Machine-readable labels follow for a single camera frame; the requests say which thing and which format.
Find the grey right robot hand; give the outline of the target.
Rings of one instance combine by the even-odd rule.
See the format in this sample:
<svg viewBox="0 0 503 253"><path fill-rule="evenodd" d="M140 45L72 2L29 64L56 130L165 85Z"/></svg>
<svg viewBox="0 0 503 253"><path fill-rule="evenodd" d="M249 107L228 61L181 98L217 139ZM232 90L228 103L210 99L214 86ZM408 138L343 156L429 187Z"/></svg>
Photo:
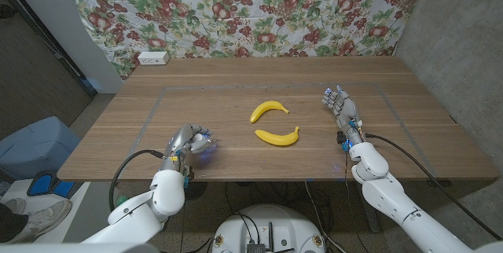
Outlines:
<svg viewBox="0 0 503 253"><path fill-rule="evenodd" d="M337 126L351 144L365 142L357 106L345 90L342 90L340 86L337 86L335 90L327 88L321 102L332 111L336 117Z"/></svg>

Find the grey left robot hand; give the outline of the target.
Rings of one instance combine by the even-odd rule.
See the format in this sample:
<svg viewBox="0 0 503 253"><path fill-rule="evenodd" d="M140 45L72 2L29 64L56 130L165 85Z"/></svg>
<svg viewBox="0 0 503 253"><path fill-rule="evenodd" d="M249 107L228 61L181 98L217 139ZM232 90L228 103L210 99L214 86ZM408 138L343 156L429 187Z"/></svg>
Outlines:
<svg viewBox="0 0 503 253"><path fill-rule="evenodd" d="M167 157L184 157L188 152L200 154L210 148L212 132L199 124L184 124L169 140L165 149Z"/></svg>

